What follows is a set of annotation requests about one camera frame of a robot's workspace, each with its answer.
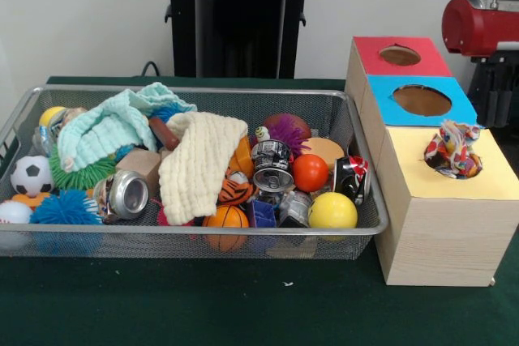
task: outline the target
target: knitted fabric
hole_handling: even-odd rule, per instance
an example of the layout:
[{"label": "knitted fabric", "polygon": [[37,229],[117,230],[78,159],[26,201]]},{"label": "knitted fabric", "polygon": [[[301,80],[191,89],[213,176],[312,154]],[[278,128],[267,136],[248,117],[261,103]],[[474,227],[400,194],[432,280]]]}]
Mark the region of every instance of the knitted fabric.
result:
[{"label": "knitted fabric", "polygon": [[196,105],[189,105],[166,86],[153,83],[137,93],[126,89],[82,113],[59,134],[62,169],[76,172],[126,145],[144,145],[155,152],[155,138],[145,115],[162,107],[177,113],[196,110]]},{"label": "knitted fabric", "polygon": [[167,126],[181,139],[159,168],[164,213],[171,225],[215,215],[225,171],[247,124],[213,113],[177,113]]}]

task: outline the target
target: black cable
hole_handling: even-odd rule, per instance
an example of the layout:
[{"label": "black cable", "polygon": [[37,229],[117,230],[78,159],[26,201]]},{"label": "black cable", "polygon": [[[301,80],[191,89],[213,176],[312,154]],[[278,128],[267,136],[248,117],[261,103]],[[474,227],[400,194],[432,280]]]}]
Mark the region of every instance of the black cable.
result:
[{"label": "black cable", "polygon": [[159,71],[159,68],[157,66],[157,64],[153,61],[148,61],[146,62],[146,65],[144,66],[143,68],[143,71],[141,72],[140,76],[143,77],[146,75],[146,72],[148,71],[148,68],[152,66],[153,69],[155,70],[155,75],[157,75],[157,77],[161,77],[161,73]]}]

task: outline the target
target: mint green cloth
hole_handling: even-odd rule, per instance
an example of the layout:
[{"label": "mint green cloth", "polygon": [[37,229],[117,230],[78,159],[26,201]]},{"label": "mint green cloth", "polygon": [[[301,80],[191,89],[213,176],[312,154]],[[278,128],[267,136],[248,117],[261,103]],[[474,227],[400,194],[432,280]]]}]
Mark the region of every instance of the mint green cloth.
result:
[{"label": "mint green cloth", "polygon": [[153,83],[137,93],[126,89],[82,113],[59,133],[62,169],[76,172],[130,144],[155,152],[156,141],[146,115],[163,107],[179,113],[196,111],[196,105],[186,103],[165,85]]}]

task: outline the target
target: table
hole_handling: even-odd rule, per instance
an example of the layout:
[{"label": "table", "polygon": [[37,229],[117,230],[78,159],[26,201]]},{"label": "table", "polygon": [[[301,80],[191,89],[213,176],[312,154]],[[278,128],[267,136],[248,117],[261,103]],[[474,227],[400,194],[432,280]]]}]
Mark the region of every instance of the table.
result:
[{"label": "table", "polygon": [[[184,86],[344,85],[161,80]],[[516,237],[495,287],[409,288],[385,285],[373,242],[353,262],[0,258],[0,344],[518,344],[518,262]]]}]

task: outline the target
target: black stand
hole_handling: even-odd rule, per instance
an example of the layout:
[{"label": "black stand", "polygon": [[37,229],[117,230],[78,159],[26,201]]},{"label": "black stand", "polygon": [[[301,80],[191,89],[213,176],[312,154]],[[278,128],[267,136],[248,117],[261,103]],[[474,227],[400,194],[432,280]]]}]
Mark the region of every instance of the black stand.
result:
[{"label": "black stand", "polygon": [[472,61],[478,65],[468,95],[478,113],[478,124],[508,125],[511,108],[518,106],[515,100],[519,99],[519,52],[498,51],[489,58]]},{"label": "black stand", "polygon": [[304,0],[171,0],[175,74],[293,78]]}]

